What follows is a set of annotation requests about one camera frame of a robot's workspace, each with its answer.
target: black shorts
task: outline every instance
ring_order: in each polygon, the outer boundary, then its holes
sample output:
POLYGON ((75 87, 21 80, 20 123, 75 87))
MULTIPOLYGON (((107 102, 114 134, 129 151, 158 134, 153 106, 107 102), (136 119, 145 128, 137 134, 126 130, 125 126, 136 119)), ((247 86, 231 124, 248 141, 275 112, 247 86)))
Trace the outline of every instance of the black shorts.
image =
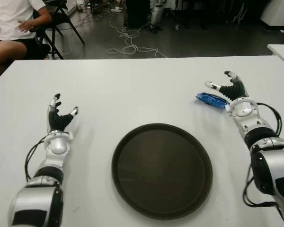
POLYGON ((24 46, 27 48, 25 59, 44 59, 44 56, 42 55, 39 45, 35 39, 16 39, 12 41, 23 43, 24 46))

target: gray floor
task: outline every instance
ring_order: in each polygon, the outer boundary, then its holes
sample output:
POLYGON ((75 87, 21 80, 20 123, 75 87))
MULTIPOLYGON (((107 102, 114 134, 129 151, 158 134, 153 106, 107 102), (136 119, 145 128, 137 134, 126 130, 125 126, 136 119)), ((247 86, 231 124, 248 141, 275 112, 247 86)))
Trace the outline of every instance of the gray floor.
MULTIPOLYGON (((86 13, 74 12, 71 20, 75 25, 82 23, 86 13)), ((125 46, 124 38, 119 37, 115 29, 109 25, 112 16, 108 12, 102 15, 89 16, 84 26, 78 27, 85 40, 83 45, 71 30, 63 30, 64 37, 56 34, 56 46, 65 59, 121 59, 121 58, 153 58, 155 52, 137 52, 133 55, 108 54, 109 48, 121 49, 125 46)), ((112 24, 121 28, 123 15, 116 15, 112 24)), ((163 31, 151 33, 147 28, 133 40, 139 47, 158 48, 168 57, 208 57, 208 56, 240 56, 271 55, 267 44, 284 44, 284 34, 280 31, 266 31, 260 24, 241 25, 209 25, 202 30, 197 19, 192 19, 190 29, 183 27, 176 31, 171 17, 164 17, 161 25, 163 31)))

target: black cable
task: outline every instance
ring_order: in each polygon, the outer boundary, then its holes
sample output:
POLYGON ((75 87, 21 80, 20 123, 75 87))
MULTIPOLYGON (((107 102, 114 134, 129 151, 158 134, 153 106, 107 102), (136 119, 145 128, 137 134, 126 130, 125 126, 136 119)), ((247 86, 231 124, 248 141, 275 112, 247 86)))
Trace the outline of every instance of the black cable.
POLYGON ((254 203, 252 202, 249 198, 248 198, 248 195, 247 195, 247 188, 249 187, 249 185, 251 184, 251 182, 253 182, 254 180, 254 177, 252 177, 250 180, 249 180, 249 173, 250 173, 250 170, 251 170, 251 165, 249 165, 249 169, 248 169, 248 173, 247 173, 247 178, 246 178, 246 185, 245 185, 245 188, 244 188, 244 191, 243 191, 243 195, 242 195, 242 198, 243 198, 243 202, 249 206, 249 207, 275 207, 279 213, 279 215, 281 216, 281 218, 283 219, 283 215, 280 211, 280 208, 278 206, 278 204, 274 201, 270 201, 270 202, 262 202, 262 203, 254 203))
POLYGON ((265 103, 257 103, 257 105, 267 106, 275 114, 275 118, 277 120, 277 127, 276 127, 275 132, 279 136, 281 134, 281 130, 282 130, 282 118, 281 118, 281 115, 279 114, 279 112, 277 110, 275 110, 274 108, 272 108, 271 106, 265 104, 265 103))
POLYGON ((29 152, 28 152, 28 154, 27 154, 27 157, 26 157, 26 159, 25 159, 25 164, 24 164, 25 177, 26 177, 26 180, 27 180, 27 181, 31 179, 31 177, 30 177, 30 175, 29 175, 29 173, 28 173, 28 163, 29 163, 31 157, 33 156, 34 152, 36 151, 38 145, 44 142, 45 137, 46 137, 46 136, 44 136, 42 139, 40 139, 39 142, 36 143, 36 144, 29 150, 29 152))

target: blue object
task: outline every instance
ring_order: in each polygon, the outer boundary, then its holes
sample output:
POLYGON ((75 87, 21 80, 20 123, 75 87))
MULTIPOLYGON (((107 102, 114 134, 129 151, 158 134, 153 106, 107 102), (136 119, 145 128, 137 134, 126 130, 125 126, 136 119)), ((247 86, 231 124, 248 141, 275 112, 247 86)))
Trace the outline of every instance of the blue object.
POLYGON ((205 92, 197 94, 196 98, 208 105, 218 108, 225 108, 225 105, 228 104, 225 99, 205 92))

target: person's arm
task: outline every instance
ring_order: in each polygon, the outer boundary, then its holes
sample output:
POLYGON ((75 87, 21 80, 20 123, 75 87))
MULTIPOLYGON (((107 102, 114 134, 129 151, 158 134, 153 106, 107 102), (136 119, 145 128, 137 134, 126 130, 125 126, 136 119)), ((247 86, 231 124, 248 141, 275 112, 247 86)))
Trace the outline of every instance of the person's arm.
POLYGON ((19 20, 18 22, 20 25, 18 26, 19 30, 22 32, 27 32, 33 27, 36 27, 38 25, 45 25, 49 24, 52 21, 52 17, 49 14, 48 10, 46 7, 42 7, 41 9, 38 10, 39 17, 33 20, 19 20))

